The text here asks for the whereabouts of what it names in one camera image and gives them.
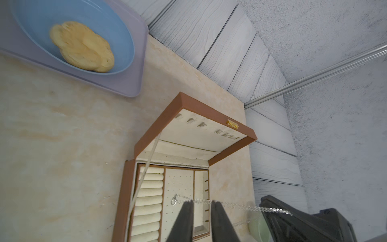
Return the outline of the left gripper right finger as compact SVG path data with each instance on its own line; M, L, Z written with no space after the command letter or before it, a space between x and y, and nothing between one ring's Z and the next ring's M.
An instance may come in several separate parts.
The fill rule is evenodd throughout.
M211 225L213 242L240 242L225 209L218 201L211 204Z

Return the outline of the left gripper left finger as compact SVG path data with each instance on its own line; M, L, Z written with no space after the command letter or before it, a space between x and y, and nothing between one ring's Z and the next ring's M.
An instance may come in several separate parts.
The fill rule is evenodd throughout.
M178 217L167 238L167 242L192 242L194 222L194 203L187 201L178 214Z

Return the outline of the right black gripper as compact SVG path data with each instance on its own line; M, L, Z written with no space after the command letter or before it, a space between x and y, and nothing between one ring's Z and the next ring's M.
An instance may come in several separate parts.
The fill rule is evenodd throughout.
M308 214L271 196L261 198L263 217L275 242L355 242L350 222L335 208Z

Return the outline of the brown jewelry box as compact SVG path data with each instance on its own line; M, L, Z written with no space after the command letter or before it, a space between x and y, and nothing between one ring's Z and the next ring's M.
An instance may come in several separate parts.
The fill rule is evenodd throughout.
M125 162L112 240L165 242L189 199L198 200L193 240L209 237L209 169L256 139L246 125L179 93Z

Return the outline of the pale green bowl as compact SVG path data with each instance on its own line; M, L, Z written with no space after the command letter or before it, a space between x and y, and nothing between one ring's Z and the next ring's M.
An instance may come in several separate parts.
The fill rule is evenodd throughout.
M262 212L249 211L248 212L248 227L251 236L256 242L272 242L271 232L265 221Z

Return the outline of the yellow pastry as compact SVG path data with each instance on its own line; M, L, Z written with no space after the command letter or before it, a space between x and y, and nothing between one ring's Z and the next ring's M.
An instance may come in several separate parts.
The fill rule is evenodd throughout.
M50 30L51 41L71 65L87 71L107 73L115 65L110 44L86 25L67 21Z

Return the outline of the blue plate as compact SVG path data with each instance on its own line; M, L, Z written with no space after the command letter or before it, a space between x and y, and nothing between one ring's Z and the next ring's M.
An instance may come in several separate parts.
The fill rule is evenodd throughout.
M134 61L126 24L105 1L9 1L25 35L59 62L86 73L113 75Z

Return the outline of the right aluminium frame post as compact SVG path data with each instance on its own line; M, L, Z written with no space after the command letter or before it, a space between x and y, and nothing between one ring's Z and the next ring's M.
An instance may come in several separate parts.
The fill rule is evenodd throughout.
M378 57L386 55L386 54L387 54L387 43L383 43L383 44L378 45L372 49L369 49L369 50L364 51L360 54L357 54L351 58L343 60L343 61L341 61L333 66L330 66L326 69L323 69L322 71L319 71L315 74L301 78L301 79L294 81L288 85L285 85L281 88L278 88L270 93L259 96L258 98L255 98L255 99L245 103L244 108L247 110L247 109L252 108L254 106L260 105L261 103L269 101L273 98L277 98L279 96L289 94L293 91L299 90L299 89L306 87L308 85L311 85L315 82L322 81L326 78L329 78L329 77L332 77L334 75L340 74L342 72L348 71L352 68L355 68L357 66L365 64L368 61L371 61L375 58L378 58Z

